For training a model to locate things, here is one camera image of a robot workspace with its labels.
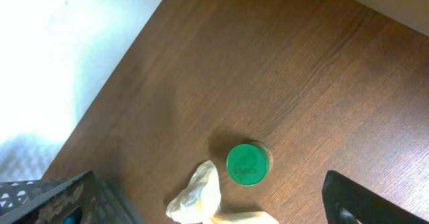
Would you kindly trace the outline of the grey plastic shopping basket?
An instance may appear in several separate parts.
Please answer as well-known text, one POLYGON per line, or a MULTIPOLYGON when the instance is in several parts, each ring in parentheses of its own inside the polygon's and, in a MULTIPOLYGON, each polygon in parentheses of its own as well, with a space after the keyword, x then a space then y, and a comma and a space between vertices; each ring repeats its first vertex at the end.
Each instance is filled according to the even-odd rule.
POLYGON ((1 183, 2 223, 142 223, 123 191, 92 171, 1 183))

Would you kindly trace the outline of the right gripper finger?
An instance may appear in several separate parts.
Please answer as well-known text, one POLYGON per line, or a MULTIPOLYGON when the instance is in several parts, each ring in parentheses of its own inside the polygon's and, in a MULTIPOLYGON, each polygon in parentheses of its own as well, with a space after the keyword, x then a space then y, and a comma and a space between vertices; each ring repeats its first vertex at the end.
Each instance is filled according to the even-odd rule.
POLYGON ((329 224, 428 224, 334 170, 326 173, 322 200, 329 224))

